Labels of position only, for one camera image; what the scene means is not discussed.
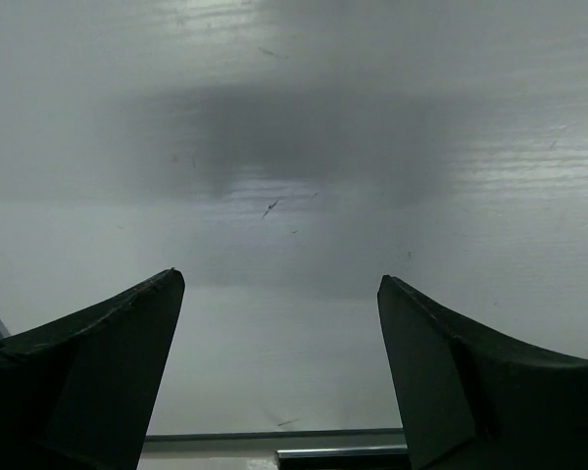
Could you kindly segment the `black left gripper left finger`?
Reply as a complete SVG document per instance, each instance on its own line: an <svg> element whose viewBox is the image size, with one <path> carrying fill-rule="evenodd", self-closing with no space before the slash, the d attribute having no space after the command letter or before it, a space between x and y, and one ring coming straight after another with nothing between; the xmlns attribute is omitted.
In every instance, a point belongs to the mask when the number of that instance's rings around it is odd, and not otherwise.
<svg viewBox="0 0 588 470"><path fill-rule="evenodd" d="M136 468L184 290L164 270L0 339L0 469Z"/></svg>

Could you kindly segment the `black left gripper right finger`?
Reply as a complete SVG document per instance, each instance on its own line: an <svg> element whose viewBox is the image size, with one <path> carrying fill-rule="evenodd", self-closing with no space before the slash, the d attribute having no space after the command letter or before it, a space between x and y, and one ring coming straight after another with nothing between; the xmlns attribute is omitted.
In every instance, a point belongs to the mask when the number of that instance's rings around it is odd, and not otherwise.
<svg viewBox="0 0 588 470"><path fill-rule="evenodd" d="M588 469L588 359L512 338L390 275L377 304L415 469Z"/></svg>

